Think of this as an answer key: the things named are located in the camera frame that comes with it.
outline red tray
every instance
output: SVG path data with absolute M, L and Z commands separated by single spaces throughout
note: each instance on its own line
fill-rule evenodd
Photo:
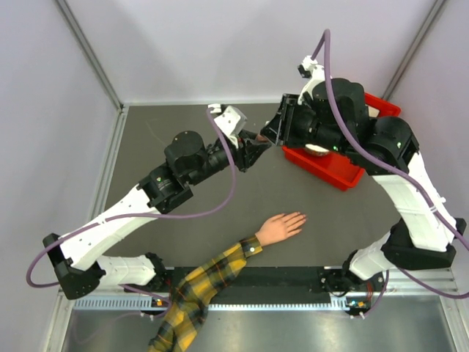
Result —
M 399 116 L 401 109 L 387 101 L 365 93 L 365 103 L 380 110 L 378 117 Z M 349 158 L 336 153 L 326 156 L 313 156 L 303 149 L 289 149 L 282 147 L 285 158 L 299 167 L 316 175 L 342 191 L 355 187 L 365 170 L 352 165 Z

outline sleeve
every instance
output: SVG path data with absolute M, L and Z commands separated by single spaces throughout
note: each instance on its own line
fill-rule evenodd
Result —
M 205 322 L 210 300 L 233 282 L 250 256 L 261 251 L 256 236 L 243 239 L 181 280 L 148 352 L 185 351 Z

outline wall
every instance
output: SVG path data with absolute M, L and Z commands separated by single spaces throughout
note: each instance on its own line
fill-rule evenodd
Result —
M 51 0 L 2 1 L 0 32 L 0 349 L 38 351 L 57 289 L 26 269 L 86 220 L 116 112 Z
M 451 0 L 392 101 L 421 143 L 427 171 L 451 214 L 469 221 L 469 2 Z M 457 243 L 457 284 L 469 291 L 469 254 Z M 469 312 L 469 301 L 465 300 Z
M 384 93 L 433 0 L 67 0 L 130 103 L 272 101 L 332 31 L 334 76 Z

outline human hand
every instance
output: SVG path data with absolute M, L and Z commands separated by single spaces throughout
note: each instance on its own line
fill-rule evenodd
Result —
M 256 233 L 261 246 L 274 244 L 301 232 L 300 226 L 306 222 L 306 215 L 297 212 L 288 215 L 279 214 L 268 219 Z

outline yellow and black plaid shirt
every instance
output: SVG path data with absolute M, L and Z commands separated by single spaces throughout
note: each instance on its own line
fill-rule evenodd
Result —
M 237 277 L 250 256 L 261 251 L 256 236 L 246 238 L 181 280 L 168 314 L 149 343 L 148 352 L 185 351 L 205 322 L 213 296 Z

